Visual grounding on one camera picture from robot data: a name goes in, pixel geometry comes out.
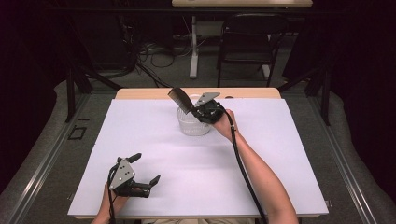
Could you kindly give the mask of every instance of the white tabletop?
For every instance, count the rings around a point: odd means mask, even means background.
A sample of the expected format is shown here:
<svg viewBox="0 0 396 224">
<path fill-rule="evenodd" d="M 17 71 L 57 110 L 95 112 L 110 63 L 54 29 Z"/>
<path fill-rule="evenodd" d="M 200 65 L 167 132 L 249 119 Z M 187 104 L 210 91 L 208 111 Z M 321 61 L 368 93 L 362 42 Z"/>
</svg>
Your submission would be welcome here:
<svg viewBox="0 0 396 224">
<path fill-rule="evenodd" d="M 328 214 L 299 134 L 282 99 L 218 99 L 284 184 L 299 217 Z M 117 157 L 142 153 L 134 180 L 160 182 L 149 198 L 132 198 L 121 218 L 259 217 L 233 146 L 215 130 L 187 136 L 172 100 L 113 100 L 68 215 L 94 217 Z"/>
<path fill-rule="evenodd" d="M 311 7 L 312 0 L 173 0 L 174 7 Z"/>
</svg>

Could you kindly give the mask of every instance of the dark background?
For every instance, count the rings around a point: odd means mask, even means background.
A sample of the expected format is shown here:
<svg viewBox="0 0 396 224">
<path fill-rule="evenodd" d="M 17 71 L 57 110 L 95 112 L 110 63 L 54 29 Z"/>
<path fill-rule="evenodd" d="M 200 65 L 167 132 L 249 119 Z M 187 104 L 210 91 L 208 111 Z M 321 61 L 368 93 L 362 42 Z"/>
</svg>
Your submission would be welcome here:
<svg viewBox="0 0 396 224">
<path fill-rule="evenodd" d="M 56 4 L 78 7 L 80 1 Z M 144 7 L 170 7 L 170 1 L 136 1 Z M 111 6 L 107 0 L 98 6 Z M 396 7 L 390 0 L 316 0 L 319 9 L 347 9 L 343 19 L 307 18 L 296 40 L 284 76 L 294 78 L 335 55 L 332 91 L 345 104 L 352 142 L 378 185 L 396 202 Z M 70 55 L 95 68 L 123 68 L 128 52 L 116 17 L 91 26 L 98 17 L 60 17 L 50 22 L 36 1 L 2 1 L 0 11 L 0 163 L 3 190 L 18 171 L 50 117 L 55 105 L 53 88 L 65 80 L 68 63 L 51 29 L 57 24 Z M 174 21 L 146 18 L 141 33 L 172 46 Z"/>
</svg>

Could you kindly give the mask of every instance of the chair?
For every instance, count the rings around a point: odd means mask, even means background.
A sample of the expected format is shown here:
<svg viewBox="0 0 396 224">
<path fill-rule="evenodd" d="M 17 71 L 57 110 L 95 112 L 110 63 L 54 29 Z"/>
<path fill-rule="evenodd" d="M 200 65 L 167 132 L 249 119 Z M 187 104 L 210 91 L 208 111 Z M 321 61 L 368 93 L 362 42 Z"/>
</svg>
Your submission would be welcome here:
<svg viewBox="0 0 396 224">
<path fill-rule="evenodd" d="M 217 68 L 218 87 L 223 63 L 257 64 L 260 70 L 269 65 L 270 86 L 280 40 L 288 29 L 288 20 L 276 14 L 240 13 L 228 18 L 222 25 Z"/>
</svg>

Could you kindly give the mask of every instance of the gray carpet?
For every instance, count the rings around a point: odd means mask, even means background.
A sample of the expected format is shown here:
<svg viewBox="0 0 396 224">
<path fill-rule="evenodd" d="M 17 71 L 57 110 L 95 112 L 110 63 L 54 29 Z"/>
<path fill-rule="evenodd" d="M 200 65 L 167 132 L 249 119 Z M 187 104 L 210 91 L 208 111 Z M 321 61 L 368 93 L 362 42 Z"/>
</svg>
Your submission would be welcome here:
<svg viewBox="0 0 396 224">
<path fill-rule="evenodd" d="M 281 74 L 289 57 L 290 45 L 292 45 L 292 38 L 286 39 L 282 49 L 279 51 L 274 81 L 271 85 L 273 87 L 278 87 L 284 82 Z M 190 57 L 188 56 L 177 57 L 173 61 L 167 55 L 158 54 L 152 58 L 152 61 L 148 58 L 144 64 L 150 67 L 158 77 L 173 86 L 214 87 L 216 86 L 217 75 L 216 57 L 216 47 L 210 44 L 200 47 L 199 75 L 197 79 L 190 79 L 188 76 L 190 71 Z M 154 64 L 170 64 L 170 66 L 159 68 L 154 66 Z M 240 68 L 230 67 L 229 69 L 235 72 L 236 69 Z M 251 71 L 252 76 L 257 76 L 254 69 L 242 68 L 242 70 L 238 71 L 245 74 Z M 152 79 L 140 73 L 138 69 L 128 76 L 114 78 L 113 80 L 128 88 L 155 87 Z M 235 82 L 224 84 L 234 86 Z M 246 86 L 265 85 L 264 82 L 244 84 Z M 92 80 L 92 85 L 95 89 L 93 94 L 88 96 L 78 95 L 79 99 L 85 99 L 85 101 L 75 120 L 70 124 L 71 128 L 76 128 L 76 131 L 71 134 L 71 130 L 68 130 L 66 134 L 66 138 L 70 134 L 71 138 L 78 138 L 85 130 L 84 136 L 75 140 L 65 139 L 58 146 L 59 154 L 54 158 L 54 163 L 49 168 L 48 175 L 43 177 L 45 181 L 42 186 L 39 186 L 41 189 L 37 191 L 36 196 L 34 195 L 35 197 L 31 204 L 27 204 L 25 214 L 19 219 L 21 220 L 20 223 L 90 222 L 89 220 L 77 220 L 73 217 L 68 217 L 67 210 L 71 203 L 68 197 L 78 187 L 110 100 L 115 95 L 115 92 L 110 91 L 109 87 L 96 80 Z M 332 144 L 323 129 L 321 120 L 318 118 L 318 109 L 315 108 L 316 100 L 306 98 L 302 93 L 304 85 L 304 83 L 301 83 L 293 87 L 282 93 L 282 97 L 288 102 L 324 198 L 331 202 L 332 207 L 329 215 L 318 218 L 304 218 L 303 223 L 365 223 L 362 221 L 359 210 L 352 200 L 350 189 L 347 187 L 345 179 L 343 179 L 339 167 L 334 161 Z M 29 187 L 29 181 L 32 177 L 35 177 L 37 168 L 40 168 L 41 162 L 53 149 L 55 142 L 59 141 L 58 136 L 62 132 L 66 118 L 65 84 L 62 83 L 57 87 L 56 91 L 58 92 L 58 103 L 48 125 L 43 130 L 22 168 L 0 196 L 0 223 L 7 223 L 10 217 L 15 216 L 14 205 L 19 205 L 19 199 L 24 194 L 25 189 L 27 189 L 26 187 Z M 334 136 L 345 154 L 354 176 L 360 183 L 362 192 L 375 215 L 376 223 L 396 223 L 395 205 L 376 185 L 350 143 L 348 127 L 343 113 L 343 104 L 335 95 L 331 97 L 330 119 Z"/>
</svg>

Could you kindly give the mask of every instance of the black object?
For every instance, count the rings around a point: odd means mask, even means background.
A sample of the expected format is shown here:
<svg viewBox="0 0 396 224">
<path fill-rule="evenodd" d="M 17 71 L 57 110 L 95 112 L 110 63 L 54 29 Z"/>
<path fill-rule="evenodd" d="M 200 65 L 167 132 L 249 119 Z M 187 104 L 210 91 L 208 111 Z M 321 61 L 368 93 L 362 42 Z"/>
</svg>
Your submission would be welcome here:
<svg viewBox="0 0 396 224">
<path fill-rule="evenodd" d="M 68 7 L 114 7 L 111 0 L 59 2 Z M 72 14 L 66 19 L 83 44 L 94 70 L 122 70 L 130 66 L 130 49 L 124 44 L 122 24 L 117 15 Z"/>
<path fill-rule="evenodd" d="M 129 0 L 134 8 L 172 8 L 171 0 Z M 138 24 L 135 28 L 142 37 L 149 41 L 172 50 L 174 46 L 172 16 L 162 14 L 146 14 L 136 16 L 130 14 Z"/>
<path fill-rule="evenodd" d="M 218 87 L 222 63 L 257 64 L 259 69 L 268 64 L 270 74 L 266 86 L 269 87 L 280 40 L 288 30 L 288 23 L 283 16 L 266 13 L 239 13 L 228 18 L 221 28 Z"/>
<path fill-rule="evenodd" d="M 219 93 L 204 93 L 196 106 L 181 88 L 173 88 L 168 93 L 185 114 L 192 113 L 199 121 L 208 124 L 216 123 L 224 113 L 224 107 L 213 100 Z"/>
<path fill-rule="evenodd" d="M 0 193 L 46 126 L 64 78 L 46 25 L 35 2 L 0 2 Z"/>
<path fill-rule="evenodd" d="M 160 175 L 153 178 L 148 184 L 136 183 L 134 181 L 134 169 L 129 163 L 133 163 L 141 158 L 142 154 L 137 153 L 130 158 L 117 158 L 117 164 L 114 165 L 109 173 L 107 179 L 108 199 L 110 201 L 110 223 L 115 224 L 115 214 L 113 207 L 113 199 L 111 190 L 121 197 L 141 197 L 148 198 L 151 193 L 151 188 L 158 184 Z"/>
<path fill-rule="evenodd" d="M 328 35 L 323 32 L 323 24 L 330 24 L 339 19 L 323 19 L 316 21 L 308 21 L 304 29 L 297 37 L 296 43 L 305 41 L 305 45 L 296 44 L 290 54 L 288 63 L 283 72 L 284 77 L 289 77 L 288 83 L 278 87 L 279 92 L 288 90 L 301 81 L 311 78 L 305 88 L 306 96 L 316 96 L 321 88 L 320 115 L 326 125 L 329 122 L 329 98 L 331 76 L 334 65 L 339 61 L 340 56 L 344 53 L 345 44 L 349 37 L 347 35 L 339 38 L 337 41 L 331 40 L 329 37 L 323 38 L 322 35 Z M 326 50 L 318 50 L 319 46 L 325 45 Z"/>
</svg>

